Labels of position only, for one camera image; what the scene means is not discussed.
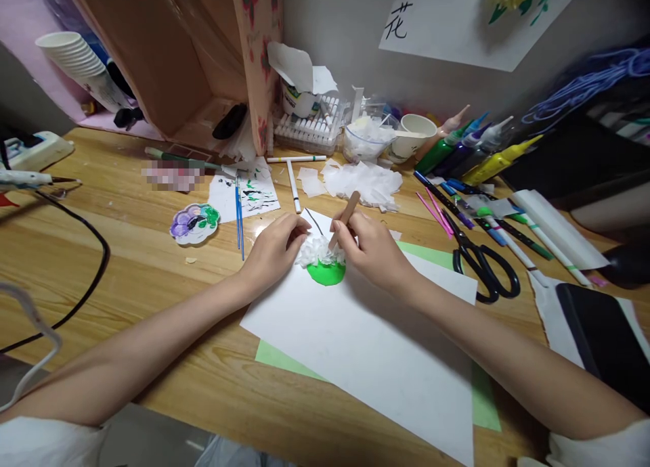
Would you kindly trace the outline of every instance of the green painted circle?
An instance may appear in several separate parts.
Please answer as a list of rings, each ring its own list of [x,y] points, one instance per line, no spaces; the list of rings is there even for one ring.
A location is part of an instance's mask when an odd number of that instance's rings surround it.
[[[307,271],[311,278],[323,286],[333,286],[343,281],[345,276],[345,266],[339,263],[323,264],[318,261],[318,265],[309,264]]]

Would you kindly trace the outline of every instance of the yellow paint bottle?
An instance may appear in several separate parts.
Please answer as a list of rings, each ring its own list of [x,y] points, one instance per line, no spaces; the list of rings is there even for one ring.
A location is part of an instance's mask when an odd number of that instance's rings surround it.
[[[489,178],[496,176],[506,167],[512,165],[515,159],[521,157],[526,152],[526,149],[528,149],[542,137],[543,135],[538,135],[529,141],[522,142],[515,146],[510,146],[501,152],[497,152],[468,173],[465,173],[462,176],[461,181],[470,186],[476,186],[488,180]]]

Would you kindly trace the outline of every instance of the chinese character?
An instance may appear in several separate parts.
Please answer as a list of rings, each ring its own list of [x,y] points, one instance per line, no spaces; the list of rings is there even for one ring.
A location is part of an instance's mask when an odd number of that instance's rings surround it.
[[[395,34],[395,37],[397,37],[398,39],[403,39],[404,37],[406,37],[408,32],[405,32],[404,35],[399,35],[399,33],[397,31],[398,28],[400,28],[402,26],[402,24],[404,23],[404,21],[399,16],[399,14],[405,12],[406,9],[408,9],[409,7],[412,7],[412,6],[413,6],[412,3],[408,3],[408,2],[404,3],[404,2],[402,2],[402,6],[400,8],[395,9],[395,10],[393,10],[391,12],[391,15],[395,15],[395,14],[397,14],[397,15],[395,16],[394,19],[392,19],[388,23],[388,25],[386,27],[384,27],[384,30],[388,29],[388,33],[386,34],[386,40],[389,38],[391,33]]]

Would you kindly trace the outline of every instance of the scissors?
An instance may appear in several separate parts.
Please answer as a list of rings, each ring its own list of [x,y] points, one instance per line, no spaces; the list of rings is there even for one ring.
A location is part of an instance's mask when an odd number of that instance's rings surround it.
[[[483,285],[485,285],[487,288],[487,292],[489,293],[488,296],[485,296],[484,294],[481,294],[477,291],[476,299],[481,303],[494,303],[499,299],[499,295],[503,296],[504,298],[514,298],[515,296],[519,296],[519,293],[521,292],[519,278],[517,277],[517,274],[515,273],[515,270],[512,268],[512,266],[508,264],[508,261],[494,252],[490,247],[487,247],[485,245],[479,247],[478,245],[474,244],[471,240],[469,240],[467,235],[465,235],[465,232],[463,232],[457,226],[457,224],[454,222],[454,220],[452,220],[446,211],[443,210],[443,214],[447,219],[447,222],[449,222],[452,230],[454,231],[454,236],[458,242],[458,248],[454,251],[454,271],[462,274],[460,257],[463,256],[469,264],[469,267],[474,270],[478,278],[483,282]],[[491,257],[492,260],[496,261],[497,264],[499,264],[499,266],[501,266],[501,268],[504,270],[508,276],[508,279],[510,280],[510,290],[504,288],[503,285],[499,282],[499,279],[494,274],[494,271],[492,271],[492,268],[490,267],[490,264],[488,264],[488,260],[485,258],[485,256]]]

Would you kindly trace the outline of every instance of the black cable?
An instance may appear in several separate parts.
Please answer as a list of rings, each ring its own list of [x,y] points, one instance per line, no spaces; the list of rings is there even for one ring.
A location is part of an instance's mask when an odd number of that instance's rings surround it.
[[[40,191],[37,191],[36,194],[38,194],[40,197],[46,199],[46,201],[54,206],[56,206],[58,209],[64,211],[68,215],[70,215],[73,219],[79,220],[81,223],[83,223],[88,230],[90,230],[95,237],[100,241],[100,244],[102,244],[102,261],[100,263],[100,268],[97,270],[97,273],[95,274],[95,278],[93,279],[92,283],[90,284],[90,287],[84,293],[84,295],[81,297],[79,302],[68,312],[67,315],[65,315],[61,320],[57,321],[52,328],[56,329],[59,328],[60,326],[64,325],[70,318],[72,318],[77,311],[86,303],[88,298],[90,297],[91,294],[95,291],[95,288],[97,288],[97,285],[100,283],[102,280],[102,276],[104,275],[104,272],[106,271],[106,267],[108,266],[108,260],[110,259],[110,247],[108,245],[108,242],[104,237],[97,231],[95,227],[93,227],[92,224],[90,224],[88,221],[86,221],[84,218],[80,217],[77,215],[75,212],[67,209],[65,206],[60,204],[54,197],[41,193]],[[5,347],[4,349],[0,349],[0,355],[1,354],[6,354],[8,352],[11,352],[18,347],[21,347],[23,345],[26,345],[28,343],[33,342],[34,340],[39,339],[42,337],[43,334],[38,333],[35,335],[32,335],[31,337],[25,338],[24,340],[21,340],[20,342],[16,342],[13,345],[9,345],[8,347]]]

